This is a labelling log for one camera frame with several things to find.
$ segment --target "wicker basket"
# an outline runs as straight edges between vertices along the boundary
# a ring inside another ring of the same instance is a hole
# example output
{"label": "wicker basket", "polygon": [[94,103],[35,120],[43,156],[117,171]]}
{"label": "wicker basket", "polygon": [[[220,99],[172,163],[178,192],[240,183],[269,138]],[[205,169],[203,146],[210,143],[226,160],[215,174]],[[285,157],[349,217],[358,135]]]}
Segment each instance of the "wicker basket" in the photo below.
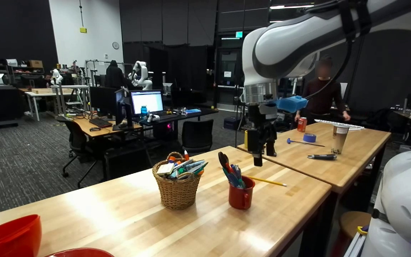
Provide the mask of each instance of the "wicker basket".
{"label": "wicker basket", "polygon": [[159,193],[161,195],[161,203],[169,209],[183,210],[191,205],[196,200],[196,190],[198,189],[201,176],[191,176],[190,174],[181,174],[180,177],[189,176],[186,179],[170,180],[160,177],[156,172],[158,168],[168,163],[170,156],[178,155],[176,161],[186,161],[180,153],[172,152],[165,161],[160,161],[153,166],[153,176],[158,183]]}

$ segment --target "mug handle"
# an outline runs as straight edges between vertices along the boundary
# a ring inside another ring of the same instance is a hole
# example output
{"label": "mug handle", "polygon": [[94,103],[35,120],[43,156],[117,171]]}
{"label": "mug handle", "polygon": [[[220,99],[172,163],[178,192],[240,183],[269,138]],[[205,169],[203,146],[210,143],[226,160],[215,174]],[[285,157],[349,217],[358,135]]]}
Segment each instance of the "mug handle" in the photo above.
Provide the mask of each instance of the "mug handle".
{"label": "mug handle", "polygon": [[250,197],[248,197],[248,193],[243,193],[243,208],[248,209],[250,208]]}

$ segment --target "white keyboard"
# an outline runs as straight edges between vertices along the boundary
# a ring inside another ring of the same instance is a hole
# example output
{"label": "white keyboard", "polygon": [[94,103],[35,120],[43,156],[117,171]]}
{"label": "white keyboard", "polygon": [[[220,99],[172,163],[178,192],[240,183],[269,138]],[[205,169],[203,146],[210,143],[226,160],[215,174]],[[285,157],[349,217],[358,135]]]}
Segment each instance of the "white keyboard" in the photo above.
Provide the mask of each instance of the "white keyboard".
{"label": "white keyboard", "polygon": [[327,124],[332,124],[336,126],[342,126],[342,127],[349,127],[349,130],[364,130],[365,127],[362,126],[356,126],[356,125],[351,125],[351,124],[345,124],[345,123],[340,123],[340,122],[333,122],[333,121],[328,121],[328,120],[321,120],[321,119],[315,119],[316,122],[321,122],[321,123],[327,123]]}

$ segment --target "ceiling light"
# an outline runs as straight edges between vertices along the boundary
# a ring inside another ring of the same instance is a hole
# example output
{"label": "ceiling light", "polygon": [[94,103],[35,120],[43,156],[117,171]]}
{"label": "ceiling light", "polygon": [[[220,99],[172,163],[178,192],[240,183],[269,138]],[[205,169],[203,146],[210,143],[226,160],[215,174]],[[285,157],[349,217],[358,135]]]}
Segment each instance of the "ceiling light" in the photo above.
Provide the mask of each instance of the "ceiling light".
{"label": "ceiling light", "polygon": [[307,8],[307,7],[312,7],[312,6],[313,5],[292,5],[292,6],[276,5],[276,6],[271,6],[270,8],[272,10],[277,10],[277,9]]}

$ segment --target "pen holder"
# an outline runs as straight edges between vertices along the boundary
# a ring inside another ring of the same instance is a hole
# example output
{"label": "pen holder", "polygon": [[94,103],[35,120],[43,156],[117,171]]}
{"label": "pen holder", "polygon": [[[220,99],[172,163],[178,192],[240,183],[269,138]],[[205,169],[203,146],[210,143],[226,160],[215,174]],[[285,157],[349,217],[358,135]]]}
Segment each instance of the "pen holder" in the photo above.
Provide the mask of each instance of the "pen holder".
{"label": "pen holder", "polygon": [[255,187],[255,182],[253,179],[246,176],[242,176],[242,180],[246,186],[244,189],[229,184],[229,204],[236,209],[246,210],[252,206],[253,187]]}
{"label": "pen holder", "polygon": [[166,160],[160,161],[159,163],[155,164],[155,166],[153,166],[152,172],[158,184],[161,203],[169,209],[183,210],[193,205],[193,203],[196,201],[196,191],[198,189],[201,175],[191,176],[190,174],[181,174],[179,178],[182,179],[176,180],[160,177],[158,174],[156,174],[158,168],[161,165],[168,163],[168,160],[171,156],[178,156],[178,158],[176,158],[174,162],[186,161],[186,159],[184,159],[180,153],[172,152],[168,155],[168,158]]}

